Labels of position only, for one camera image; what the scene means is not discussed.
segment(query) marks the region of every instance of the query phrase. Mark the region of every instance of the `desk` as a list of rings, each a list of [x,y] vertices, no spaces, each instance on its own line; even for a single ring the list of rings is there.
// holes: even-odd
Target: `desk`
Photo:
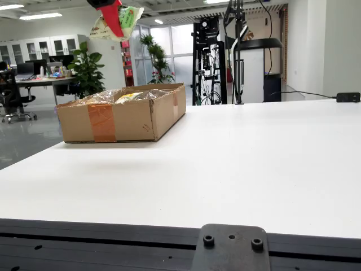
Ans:
[[[60,143],[0,171],[0,217],[361,238],[361,103],[187,107],[158,141]]]
[[[16,84],[20,88],[32,88],[33,86],[55,86],[55,85],[67,85],[71,82],[75,82],[75,77],[66,77],[66,78],[44,78],[42,80],[26,80],[26,81],[17,81]],[[58,99],[56,98],[55,88],[52,88],[54,91],[55,104],[58,105]]]

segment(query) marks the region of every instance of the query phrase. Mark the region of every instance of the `power adapter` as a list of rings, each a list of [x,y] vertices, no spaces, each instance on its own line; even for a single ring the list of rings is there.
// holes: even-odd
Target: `power adapter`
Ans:
[[[338,103],[359,103],[360,96],[360,92],[337,93],[336,101]]]

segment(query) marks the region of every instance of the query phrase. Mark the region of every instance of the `open cardboard box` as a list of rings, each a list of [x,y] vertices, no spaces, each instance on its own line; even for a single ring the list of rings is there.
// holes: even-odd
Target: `open cardboard box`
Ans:
[[[124,94],[160,89],[159,98],[115,104]],[[186,112],[184,84],[150,84],[112,91],[110,103],[57,106],[65,142],[157,141]]]

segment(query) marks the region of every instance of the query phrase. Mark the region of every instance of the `white wall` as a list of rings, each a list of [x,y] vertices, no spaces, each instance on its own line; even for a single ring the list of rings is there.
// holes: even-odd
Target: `white wall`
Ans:
[[[308,0],[289,1],[287,84],[298,91],[306,91],[307,16]]]
[[[2,19],[0,28],[0,40],[24,40],[39,37],[61,36],[69,34],[83,34],[89,36],[95,21],[100,16],[91,6],[60,11],[62,17],[49,18],[33,21],[14,19]],[[104,74],[104,84],[107,89],[121,88],[125,86],[124,70],[121,57],[120,43],[108,40],[89,40],[89,52],[103,54],[100,64],[105,67],[100,71]],[[53,104],[54,94],[52,87],[32,88],[32,95],[36,100],[32,104]],[[58,96],[58,102],[63,103],[72,100],[73,96]]]
[[[327,0],[324,95],[360,92],[360,0]]]
[[[326,29],[326,0],[310,0],[308,4],[306,41],[306,92],[322,94]],[[306,99],[319,99],[305,94]]]

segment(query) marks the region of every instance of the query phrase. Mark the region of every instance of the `cabinet door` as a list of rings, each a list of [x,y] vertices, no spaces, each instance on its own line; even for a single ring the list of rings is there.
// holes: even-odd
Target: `cabinet door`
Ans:
[[[7,44],[0,44],[0,54],[2,61],[6,62],[6,64],[10,65],[11,59],[10,59],[10,52],[9,48],[7,47]]]
[[[37,60],[38,59],[38,48],[35,40],[27,40],[25,41],[25,45],[27,47],[27,53],[29,56],[29,60]]]
[[[74,51],[79,49],[79,41],[77,35],[64,37],[67,44],[67,55],[73,55]]]
[[[15,63],[12,64],[18,65],[24,63],[25,62],[24,52],[21,48],[21,43],[20,42],[11,43],[10,46],[11,46],[12,56],[15,61]]]
[[[49,38],[37,38],[36,48],[38,52],[38,59],[48,59],[50,55],[53,55]]]
[[[62,37],[50,38],[53,55],[67,55],[67,45]]]

